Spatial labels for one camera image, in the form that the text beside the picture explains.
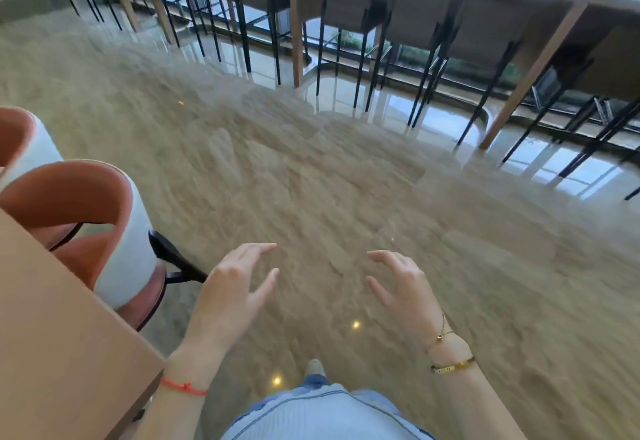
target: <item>wrist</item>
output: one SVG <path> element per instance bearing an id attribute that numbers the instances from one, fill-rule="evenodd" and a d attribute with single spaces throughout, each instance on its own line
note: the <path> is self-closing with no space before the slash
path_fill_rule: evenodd
<path id="1" fill-rule="evenodd" d="M 174 382 L 188 382 L 196 389 L 206 390 L 226 353 L 222 347 L 202 348 L 183 341 L 167 359 L 164 375 Z"/>
<path id="2" fill-rule="evenodd" d="M 472 356 L 465 340 L 453 333 L 446 334 L 441 341 L 429 343 L 427 353 L 434 366 L 439 368 L 467 361 Z"/>

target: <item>forearm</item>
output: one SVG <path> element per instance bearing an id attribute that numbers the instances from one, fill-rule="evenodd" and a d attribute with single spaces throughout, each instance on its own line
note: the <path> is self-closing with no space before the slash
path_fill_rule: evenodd
<path id="1" fill-rule="evenodd" d="M 469 359 L 471 351 L 464 340 L 449 334 L 430 356 L 436 367 L 443 367 Z M 465 440 L 526 440 L 477 364 L 436 376 Z"/>
<path id="2" fill-rule="evenodd" d="M 220 351 L 208 357 L 203 367 L 198 351 L 183 344 L 167 360 L 164 375 L 171 381 L 190 382 L 194 389 L 207 390 L 224 356 Z M 193 440 L 204 400 L 204 396 L 161 384 L 132 440 Z"/>

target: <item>light blue shirt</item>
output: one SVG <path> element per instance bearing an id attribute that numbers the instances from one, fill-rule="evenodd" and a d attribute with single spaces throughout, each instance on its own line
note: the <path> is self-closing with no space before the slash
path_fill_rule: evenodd
<path id="1" fill-rule="evenodd" d="M 236 421 L 221 440 L 435 440 L 340 384 L 284 393 Z"/>

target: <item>glossy floor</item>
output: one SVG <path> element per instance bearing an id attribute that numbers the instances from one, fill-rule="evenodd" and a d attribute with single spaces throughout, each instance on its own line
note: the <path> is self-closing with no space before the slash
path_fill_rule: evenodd
<path id="1" fill-rule="evenodd" d="M 372 274 L 391 287 L 366 258 L 377 248 L 423 267 L 530 440 L 640 437 L 640 226 L 622 202 L 640 185 L 633 167 L 598 156 L 556 182 L 575 150 L 539 137 L 500 167 L 516 129 L 485 154 L 474 129 L 456 150 L 468 115 L 453 107 L 432 105 L 407 132 L 411 96 L 354 112 L 351 80 L 323 78 L 316 98 L 312 83 L 276 88 L 268 52 L 247 75 L 238 47 L 224 45 L 221 65 L 207 40 L 201 64 L 194 44 L 167 49 L 151 26 L 89 20 L 0 26 L 0 101 L 36 113 L 66 158 L 124 169 L 156 229 L 204 269 L 242 242 L 278 243 L 255 274 L 279 266 L 277 289 L 212 385 L 205 438 L 294 386 L 311 357 L 455 437 L 427 358 L 365 285 Z M 197 292 L 172 286 L 145 329 L 165 354 Z"/>

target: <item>red string bracelet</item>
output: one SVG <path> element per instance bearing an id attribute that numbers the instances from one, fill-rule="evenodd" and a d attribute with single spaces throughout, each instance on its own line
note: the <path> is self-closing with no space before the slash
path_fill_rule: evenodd
<path id="1" fill-rule="evenodd" d="M 171 381 L 169 378 L 165 376 L 162 377 L 160 382 L 165 386 L 168 386 L 169 388 L 177 389 L 178 391 L 184 391 L 185 393 L 188 393 L 190 395 L 195 395 L 195 396 L 207 395 L 207 390 L 194 389 L 191 387 L 191 383 L 176 383 L 174 381 Z"/>

